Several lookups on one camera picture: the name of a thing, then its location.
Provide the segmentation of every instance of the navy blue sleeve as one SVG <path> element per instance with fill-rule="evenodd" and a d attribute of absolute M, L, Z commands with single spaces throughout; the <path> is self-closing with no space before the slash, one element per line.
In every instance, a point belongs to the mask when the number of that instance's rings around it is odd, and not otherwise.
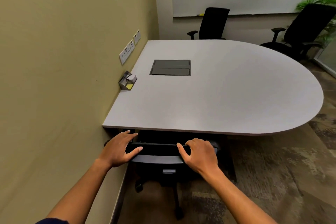
<path fill-rule="evenodd" d="M 64 220 L 55 219 L 55 218 L 47 218 L 44 220 L 40 220 L 36 224 L 69 224 L 69 222 L 64 221 Z"/>

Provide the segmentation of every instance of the power outlet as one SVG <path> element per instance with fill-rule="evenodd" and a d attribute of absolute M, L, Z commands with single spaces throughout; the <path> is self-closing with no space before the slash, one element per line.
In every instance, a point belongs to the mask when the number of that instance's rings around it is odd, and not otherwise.
<path fill-rule="evenodd" d="M 139 42 L 140 38 L 141 38 L 141 33 L 140 33 L 140 30 L 138 30 L 138 32 L 134 35 L 135 44 Z"/>
<path fill-rule="evenodd" d="M 129 46 L 130 46 L 130 48 L 131 48 L 131 52 L 133 52 L 134 49 L 135 49 L 135 44 L 134 44 L 133 39 L 129 42 Z"/>
<path fill-rule="evenodd" d="M 119 59 L 122 65 L 124 65 L 125 61 L 129 57 L 129 55 L 132 53 L 131 47 L 128 44 L 125 49 L 119 54 Z"/>

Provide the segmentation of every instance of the electrical outlet panel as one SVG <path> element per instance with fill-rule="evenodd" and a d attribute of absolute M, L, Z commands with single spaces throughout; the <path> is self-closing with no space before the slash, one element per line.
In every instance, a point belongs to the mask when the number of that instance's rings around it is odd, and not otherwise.
<path fill-rule="evenodd" d="M 123 65 L 125 63 L 125 61 L 127 60 L 127 58 L 129 57 L 129 55 L 132 53 L 131 51 L 131 47 L 128 44 L 124 50 L 119 54 L 119 58 L 120 58 L 120 62 Z"/>
<path fill-rule="evenodd" d="M 133 52 L 134 49 L 135 49 L 135 44 L 134 44 L 134 40 L 133 39 L 129 42 L 129 46 L 131 48 L 131 52 Z"/>
<path fill-rule="evenodd" d="M 134 42 L 137 44 L 141 38 L 140 30 L 137 31 L 137 33 L 134 35 Z"/>

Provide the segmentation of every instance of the sticky note holder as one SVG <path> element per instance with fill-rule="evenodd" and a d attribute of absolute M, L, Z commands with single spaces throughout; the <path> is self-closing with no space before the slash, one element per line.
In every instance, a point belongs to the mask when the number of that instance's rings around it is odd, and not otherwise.
<path fill-rule="evenodd" d="M 126 71 L 123 77 L 119 80 L 119 86 L 121 90 L 131 90 L 137 81 L 137 77 L 134 74 Z"/>

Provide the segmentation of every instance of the person's left hand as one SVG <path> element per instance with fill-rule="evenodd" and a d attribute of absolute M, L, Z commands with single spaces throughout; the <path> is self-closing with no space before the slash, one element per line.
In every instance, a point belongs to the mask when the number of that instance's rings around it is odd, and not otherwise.
<path fill-rule="evenodd" d="M 116 135 L 106 144 L 99 159 L 107 163 L 110 168 L 129 162 L 142 150 L 142 147 L 137 147 L 130 153 L 125 152 L 128 143 L 137 135 L 137 133 L 130 134 L 129 130 Z"/>

